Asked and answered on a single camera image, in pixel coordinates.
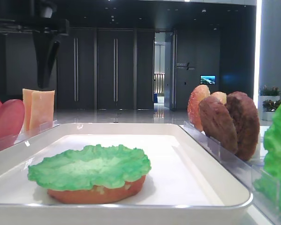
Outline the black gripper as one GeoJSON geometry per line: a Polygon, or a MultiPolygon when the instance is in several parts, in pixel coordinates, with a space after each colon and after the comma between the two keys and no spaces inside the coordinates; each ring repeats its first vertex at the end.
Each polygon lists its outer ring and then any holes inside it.
{"type": "Polygon", "coordinates": [[[58,35],[69,34],[67,19],[53,18],[52,0],[0,0],[0,33],[32,33],[37,59],[37,84],[48,88],[58,53],[58,35]]]}

